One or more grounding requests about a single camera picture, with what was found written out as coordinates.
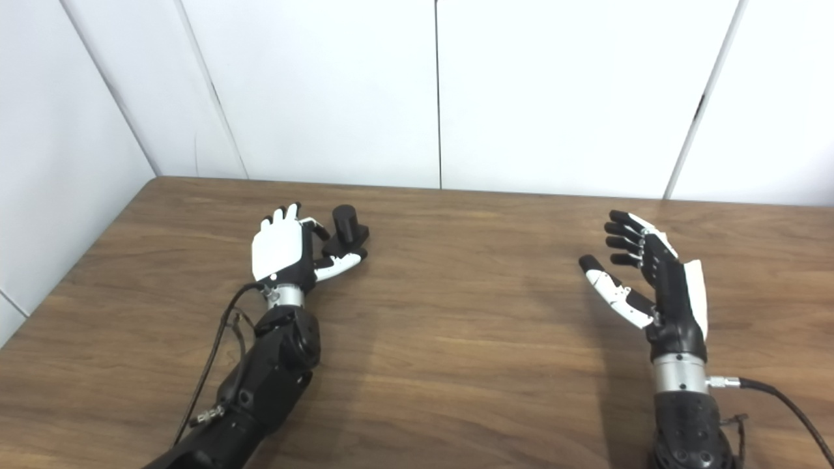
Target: robot finger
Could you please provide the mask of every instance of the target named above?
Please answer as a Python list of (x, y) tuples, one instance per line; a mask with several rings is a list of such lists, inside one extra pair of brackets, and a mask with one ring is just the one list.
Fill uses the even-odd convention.
[(314, 263), (316, 281), (320, 282), (343, 274), (358, 265), (366, 257), (368, 257), (368, 251), (359, 248), (342, 257), (331, 255), (330, 257), (316, 260)]
[(605, 272), (602, 264), (592, 255), (582, 256), (579, 259), (579, 265), (596, 292), (618, 315), (640, 329), (652, 323), (654, 302), (639, 292), (624, 287), (614, 275)]

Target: wire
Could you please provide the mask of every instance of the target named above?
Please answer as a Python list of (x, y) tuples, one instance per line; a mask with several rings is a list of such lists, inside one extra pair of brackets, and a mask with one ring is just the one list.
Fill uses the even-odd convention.
[(747, 414), (737, 414), (721, 421), (721, 426), (730, 425), (731, 423), (738, 425), (738, 467), (736, 469), (744, 469), (744, 462), (747, 458), (746, 432), (744, 430), (744, 421), (747, 418)]
[(229, 401), (236, 401), (240, 395), (240, 386), (244, 382), (244, 374), (246, 372), (246, 362), (244, 361), (244, 357), (246, 356), (246, 342), (244, 341), (244, 334), (240, 331), (240, 326), (238, 323), (240, 322), (240, 312), (234, 317), (234, 321), (232, 322), (231, 328), (234, 336), (238, 338), (238, 344), (240, 344), (240, 362), (238, 363), (238, 375), (234, 377), (234, 386), (232, 386), (232, 393), (229, 396)]
[(212, 344), (211, 351), (208, 353), (208, 359), (206, 360), (206, 364), (203, 367), (203, 373), (200, 374), (199, 380), (197, 380), (197, 385), (194, 387), (194, 393), (191, 395), (191, 401), (188, 403), (188, 408), (185, 411), (185, 415), (181, 422), (179, 422), (179, 427), (177, 428), (177, 434), (173, 439), (173, 444), (171, 447), (179, 443), (179, 440), (183, 437), (183, 432), (185, 431), (186, 425), (188, 425), (188, 421), (191, 420), (191, 414), (194, 412), (194, 406), (197, 405), (197, 399), (200, 397), (200, 393), (203, 392), (203, 386), (206, 384), (206, 379), (209, 377), (209, 371), (211, 371), (211, 366), (214, 363), (214, 357), (217, 355), (217, 350), (220, 347), (220, 339), (223, 338), (223, 332), (226, 330), (227, 322), (229, 322), (229, 315), (232, 314), (232, 310), (234, 309), (235, 305), (238, 303), (238, 300), (241, 296), (244, 295), (249, 290), (262, 290), (264, 288), (264, 284), (260, 284), (258, 282), (248, 283), (238, 290), (237, 293), (234, 294), (232, 300), (229, 302), (229, 306), (226, 307), (226, 310), (220, 316), (220, 325), (217, 329), (217, 334), (214, 336), (214, 343)]
[(762, 383), (760, 381), (748, 380), (746, 378), (739, 378), (739, 382), (741, 383), (741, 389), (755, 389), (756, 391), (766, 392), (771, 396), (777, 397), (786, 406), (788, 406), (788, 408), (791, 409), (797, 417), (799, 417), (799, 420), (802, 422), (805, 428), (807, 428), (808, 431), (811, 433), (811, 436), (813, 436), (814, 441), (816, 441), (817, 445), (820, 447), (822, 455), (826, 458), (828, 464), (830, 464), (831, 467), (834, 467), (834, 455), (832, 455), (831, 453), (831, 448), (828, 447), (826, 441), (822, 439), (822, 435), (820, 435), (820, 432), (814, 427), (814, 424), (811, 423), (811, 420), (808, 419), (808, 416), (805, 415), (805, 412), (803, 412), (799, 408), (799, 406), (794, 404), (793, 401), (791, 401), (787, 396), (782, 394), (779, 390), (777, 390), (775, 387), (771, 385)]
[(255, 332), (255, 323), (252, 322), (252, 320), (249, 318), (249, 315), (246, 314), (246, 311), (244, 311), (243, 308), (241, 308), (240, 306), (235, 306), (234, 308), (232, 308), (232, 310), (241, 315), (246, 321), (246, 324), (248, 324), (249, 327), (252, 329), (252, 332)]

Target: small black object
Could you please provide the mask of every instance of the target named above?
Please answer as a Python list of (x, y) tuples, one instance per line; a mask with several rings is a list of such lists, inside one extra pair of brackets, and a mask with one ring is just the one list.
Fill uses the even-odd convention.
[(336, 236), (324, 244), (321, 250), (324, 256), (342, 257), (362, 247), (370, 235), (368, 227), (359, 224), (353, 205), (340, 205), (333, 209), (333, 222), (336, 225)]

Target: robotic arm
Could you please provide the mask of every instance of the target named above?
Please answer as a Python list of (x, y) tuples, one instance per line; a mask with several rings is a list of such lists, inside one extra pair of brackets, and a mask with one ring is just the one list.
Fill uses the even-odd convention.
[[(337, 237), (312, 218), (298, 219), (300, 204), (281, 207), (260, 224), (252, 241), (252, 273), (232, 299), (221, 320), (215, 347), (198, 390), (214, 359), (220, 335), (229, 326), (244, 343), (237, 328), (239, 316), (229, 324), (237, 299), (247, 290), (259, 290), (268, 310), (254, 325), (255, 342), (218, 389), (208, 410), (185, 421), (193, 430), (182, 440), (181, 425), (174, 445), (145, 469), (240, 469), (260, 442), (287, 419), (319, 364), (319, 322), (304, 308), (304, 297), (322, 280), (340, 275), (367, 256), (361, 245), (368, 228), (356, 211), (340, 205), (333, 211)], [(313, 233), (327, 241), (324, 257), (313, 259)]]
[[(701, 262), (681, 263), (666, 234), (640, 217), (612, 210), (605, 243), (624, 254), (611, 262), (641, 271), (656, 302), (626, 287), (592, 255), (580, 258), (588, 281), (611, 308), (646, 332), (655, 369), (656, 432), (651, 467), (740, 469), (721, 431), (706, 378), (706, 290)], [(737, 383), (719, 379), (715, 386)]]

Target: table surface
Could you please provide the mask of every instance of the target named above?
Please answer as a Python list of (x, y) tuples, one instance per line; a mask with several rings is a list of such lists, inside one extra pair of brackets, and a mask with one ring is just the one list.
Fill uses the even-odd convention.
[[(834, 440), (834, 209), (160, 178), (0, 350), (0, 465), (141, 467), (165, 451), (260, 220), (295, 200), (331, 229), (330, 210), (355, 205), (369, 257), (309, 295), (321, 365), (250, 467), (642, 469), (648, 345), (576, 263), (610, 253), (610, 209), (703, 260), (709, 372), (781, 388)], [(200, 408), (236, 347), (225, 337)], [(823, 466), (774, 398), (714, 395), (751, 416), (748, 467)]]

